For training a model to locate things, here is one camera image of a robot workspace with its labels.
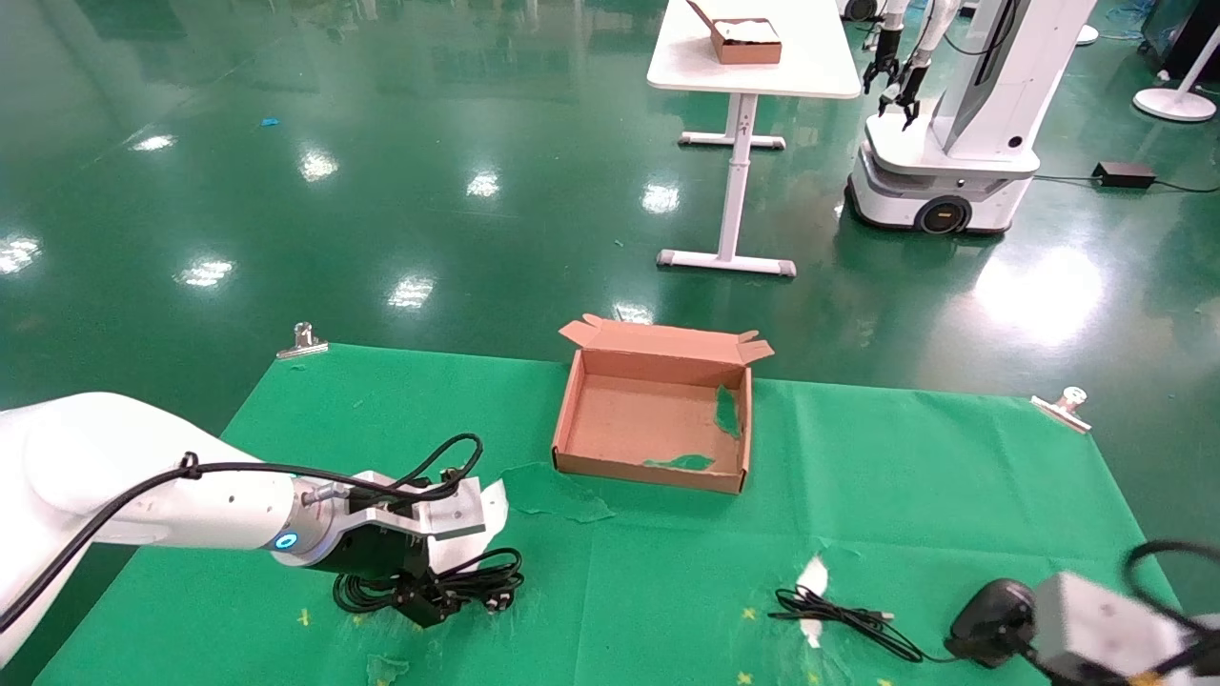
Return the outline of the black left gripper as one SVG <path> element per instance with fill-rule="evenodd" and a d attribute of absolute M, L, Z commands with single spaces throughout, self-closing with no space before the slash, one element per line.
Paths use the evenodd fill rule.
<path fill-rule="evenodd" d="M 462 607 L 428 568 L 429 547 L 418 535 L 377 522 L 329 533 L 329 574 L 366 581 L 393 579 L 388 607 L 418 627 L 445 623 Z"/>

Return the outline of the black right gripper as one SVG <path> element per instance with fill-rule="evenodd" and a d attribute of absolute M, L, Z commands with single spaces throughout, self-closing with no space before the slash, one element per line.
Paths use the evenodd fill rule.
<path fill-rule="evenodd" d="M 999 579 L 967 601 L 946 636 L 954 658 L 994 670 L 1032 651 L 1035 593 L 1024 582 Z"/>

